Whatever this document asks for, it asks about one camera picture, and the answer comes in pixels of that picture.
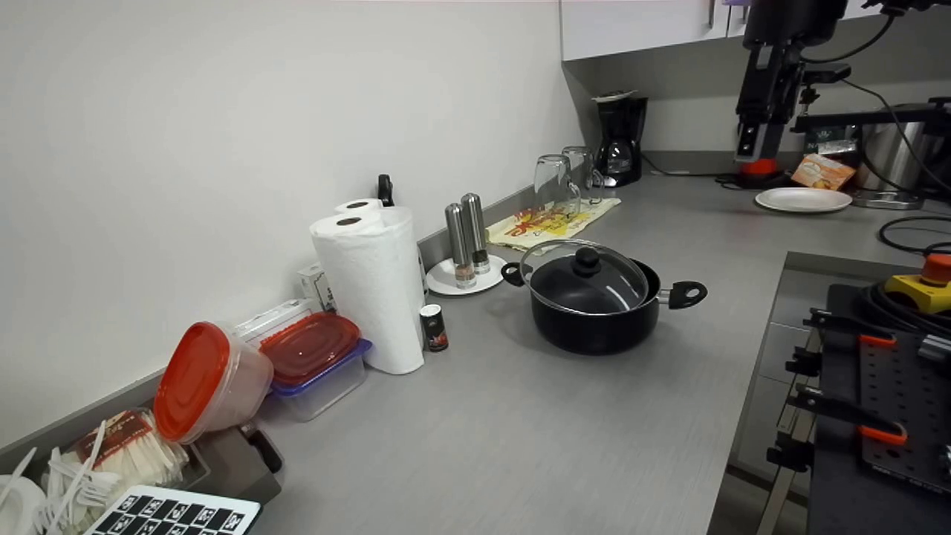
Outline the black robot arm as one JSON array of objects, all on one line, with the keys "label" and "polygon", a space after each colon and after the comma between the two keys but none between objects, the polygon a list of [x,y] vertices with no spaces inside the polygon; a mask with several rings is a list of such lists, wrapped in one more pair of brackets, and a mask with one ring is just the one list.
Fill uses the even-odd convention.
[{"label": "black robot arm", "polygon": [[831,39],[846,0],[751,0],[742,47],[748,50],[737,97],[737,157],[777,151],[803,81],[803,50]]}]

